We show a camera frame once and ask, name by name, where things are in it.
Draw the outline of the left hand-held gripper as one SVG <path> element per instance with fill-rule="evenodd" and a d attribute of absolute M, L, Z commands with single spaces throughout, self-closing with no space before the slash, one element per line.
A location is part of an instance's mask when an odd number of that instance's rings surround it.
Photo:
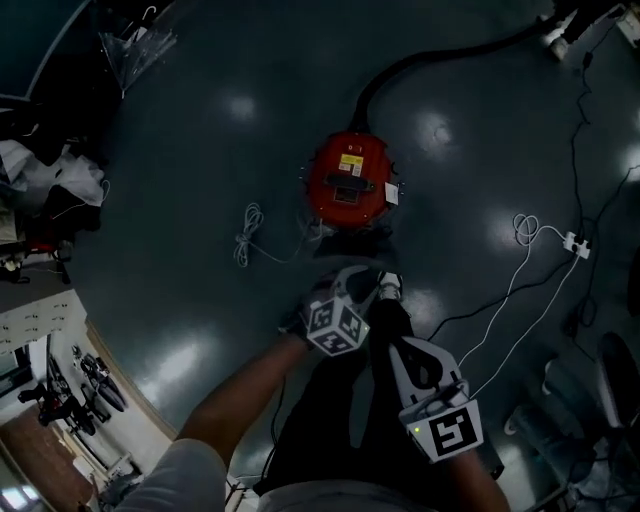
<path fill-rule="evenodd" d="M 349 266 L 329 274 L 303 302 L 306 339 L 330 357 L 361 347 L 369 334 L 366 313 L 379 291 L 379 273 Z"/>

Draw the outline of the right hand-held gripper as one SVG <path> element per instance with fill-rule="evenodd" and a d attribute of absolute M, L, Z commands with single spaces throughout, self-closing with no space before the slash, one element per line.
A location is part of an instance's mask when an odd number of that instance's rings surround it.
<path fill-rule="evenodd" d="M 457 382 L 460 371 L 452 354 L 422 338 L 404 336 L 403 342 L 390 344 L 389 357 L 401 404 L 409 406 L 399 421 L 416 447 L 436 463 L 480 446 L 478 402 L 467 396 L 467 382 Z M 415 387 L 446 388 L 417 403 Z"/>

